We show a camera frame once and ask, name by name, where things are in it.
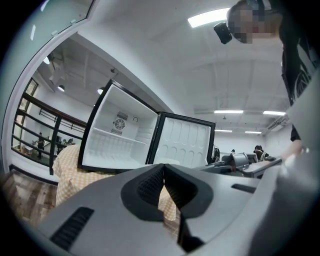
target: black fridge frame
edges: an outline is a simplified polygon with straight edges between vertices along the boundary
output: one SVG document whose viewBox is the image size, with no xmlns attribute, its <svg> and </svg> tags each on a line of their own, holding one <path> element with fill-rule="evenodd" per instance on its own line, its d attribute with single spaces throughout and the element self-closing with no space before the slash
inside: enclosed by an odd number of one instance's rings
<svg viewBox="0 0 320 256">
<path fill-rule="evenodd" d="M 119 173 L 124 173 L 124 172 L 132 170 L 132 169 L 102 168 L 102 167 L 94 167 L 94 166 L 88 166 L 88 165 L 84 165 L 83 164 L 84 152 L 85 152 L 85 147 L 86 147 L 86 144 L 87 144 L 87 139 L 88 139 L 88 136 L 89 136 L 90 129 L 91 129 L 92 124 L 94 122 L 94 119 L 95 119 L 95 116 L 97 114 L 97 111 L 98 111 L 98 109 L 99 109 L 104 97 L 106 96 L 108 90 L 110 89 L 110 87 L 112 85 L 118 87 L 120 90 L 124 91 L 125 93 L 127 93 L 128 95 L 130 95 L 131 97 L 133 97 L 134 99 L 139 101 L 141 104 L 145 105 L 151 111 L 153 111 L 156 114 L 158 114 L 158 118 L 157 118 L 157 121 L 156 121 L 156 125 L 155 125 L 155 128 L 154 128 L 152 139 L 151 139 L 151 142 L 150 142 L 149 151 L 148 151 L 148 154 L 147 154 L 147 157 L 146 157 L 146 160 L 145 160 L 145 164 L 146 165 L 153 164 L 153 162 L 155 160 L 155 156 L 156 156 L 156 153 L 157 153 L 157 149 L 158 149 L 161 133 L 162 133 L 162 130 L 164 128 L 164 124 L 165 124 L 166 118 L 172 118 L 172 119 L 177 119 L 177 120 L 181 120 L 181 121 L 191 122 L 191 123 L 195 123 L 195 124 L 199 124 L 199 125 L 209 126 L 211 128 L 210 138 L 209 138 L 209 148 L 208 148 L 207 157 L 206 157 L 207 162 L 210 163 L 210 159 L 212 157 L 212 152 L 213 152 L 213 147 L 214 147 L 214 140 L 215 140 L 215 127 L 216 127 L 216 124 L 214 122 L 204 121 L 204 120 L 200 120 L 200 119 L 196 119 L 196 118 L 192 118 L 192 117 L 188 117 L 188 116 L 172 114 L 172 113 L 167 113 L 167 112 L 158 112 L 152 106 L 150 106 L 149 104 L 144 102 L 142 99 L 140 99 L 139 97 L 134 95 L 131 91 L 129 91 L 126 88 L 124 88 L 121 84 L 119 84 L 118 82 L 114 81 L 113 79 L 110 79 L 110 81 L 104 87 L 103 92 L 99 96 L 97 102 L 95 103 L 95 106 L 94 106 L 94 108 L 93 108 L 93 110 L 91 112 L 91 115 L 90 115 L 89 120 L 87 122 L 87 125 L 85 127 L 85 130 L 84 130 L 84 133 L 83 133 L 83 137 L 82 137 L 81 146 L 80 146 L 80 150 L 79 150 L 78 163 L 77 163 L 77 167 L 79 169 L 87 170 L 87 171 L 90 171 L 90 172 L 104 172 L 104 173 L 108 173 L 108 174 L 119 174 Z"/>
<path fill-rule="evenodd" d="M 135 100 L 139 101 L 141 104 L 145 105 L 147 108 L 149 108 L 151 111 L 153 111 L 154 113 L 158 113 L 152 106 L 150 106 L 148 103 L 144 102 L 142 99 L 140 99 L 139 97 L 137 97 L 136 95 L 134 95 L 131 91 L 129 91 L 128 89 L 124 88 L 121 84 L 119 84 L 118 82 L 116 82 L 113 79 L 110 79 L 109 82 L 106 84 L 106 86 L 103 89 L 103 92 L 101 93 L 101 95 L 99 96 L 98 100 L 95 103 L 95 106 L 93 107 L 93 110 L 90 114 L 89 120 L 86 124 L 84 133 L 83 133 L 83 137 L 82 137 L 82 141 L 81 141 L 81 146 L 80 146 L 80 150 L 79 150 L 79 157 L 78 157 L 78 164 L 77 167 L 79 169 L 83 169 L 83 170 L 87 170 L 87 171 L 91 171 L 91 172 L 104 172 L 104 173 L 108 173 L 108 174 L 118 174 L 118 173 L 124 173 L 127 171 L 130 171 L 132 169 L 111 169 L 111 168 L 101 168 L 101 167 L 94 167 L 94 166 L 88 166 L 88 165 L 84 165 L 82 164 L 83 159 L 84 159 L 84 152 L 85 152 L 85 147 L 87 144 L 87 139 L 89 136 L 89 131 L 91 129 L 91 126 L 94 122 L 95 116 L 97 114 L 97 111 L 102 103 L 102 101 L 104 100 L 104 97 L 106 96 L 108 90 L 110 89 L 110 87 L 114 85 L 116 87 L 118 87 L 120 90 L 124 91 L 126 94 L 130 95 L 131 97 L 133 97 Z"/>
</svg>

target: fridge fan vent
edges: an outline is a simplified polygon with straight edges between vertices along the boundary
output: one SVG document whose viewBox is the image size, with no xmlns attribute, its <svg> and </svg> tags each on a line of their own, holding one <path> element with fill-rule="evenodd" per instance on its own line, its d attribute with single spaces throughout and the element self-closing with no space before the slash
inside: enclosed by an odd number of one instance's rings
<svg viewBox="0 0 320 256">
<path fill-rule="evenodd" d="M 115 122 L 114 122 L 114 127 L 115 127 L 117 130 L 122 130 L 123 128 L 126 127 L 126 123 L 125 123 L 125 121 L 123 121 L 122 119 L 117 119 L 117 120 L 115 120 Z"/>
<path fill-rule="evenodd" d="M 112 132 L 113 134 L 122 136 L 122 131 L 120 131 L 120 130 L 111 129 L 111 132 Z"/>
<path fill-rule="evenodd" d="M 125 113 L 122 113 L 121 111 L 118 112 L 118 114 L 116 115 L 118 118 L 122 118 L 123 120 L 128 120 L 128 115 Z"/>
</svg>

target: person's hand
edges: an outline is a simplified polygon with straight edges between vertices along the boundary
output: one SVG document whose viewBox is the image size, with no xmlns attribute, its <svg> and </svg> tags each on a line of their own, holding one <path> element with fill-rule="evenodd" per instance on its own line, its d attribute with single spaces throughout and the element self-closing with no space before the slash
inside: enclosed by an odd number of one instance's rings
<svg viewBox="0 0 320 256">
<path fill-rule="evenodd" d="M 287 150 L 281 155 L 281 158 L 285 162 L 292 155 L 299 155 L 303 150 L 303 144 L 301 140 L 295 140 L 292 144 L 287 148 Z"/>
</svg>

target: checkered cloth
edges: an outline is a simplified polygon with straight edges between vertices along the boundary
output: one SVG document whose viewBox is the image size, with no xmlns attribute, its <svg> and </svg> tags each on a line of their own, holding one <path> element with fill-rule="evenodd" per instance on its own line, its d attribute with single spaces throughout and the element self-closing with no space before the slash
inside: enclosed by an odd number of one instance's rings
<svg viewBox="0 0 320 256">
<path fill-rule="evenodd" d="M 60 178 L 56 191 L 56 205 L 60 205 L 68 198 L 82 190 L 85 186 L 98 180 L 113 176 L 103 172 L 87 172 L 77 168 L 80 145 L 71 145 L 64 148 L 52 166 L 54 173 Z M 168 191 L 163 187 L 158 209 L 164 212 L 169 221 L 176 219 L 176 205 Z"/>
</svg>

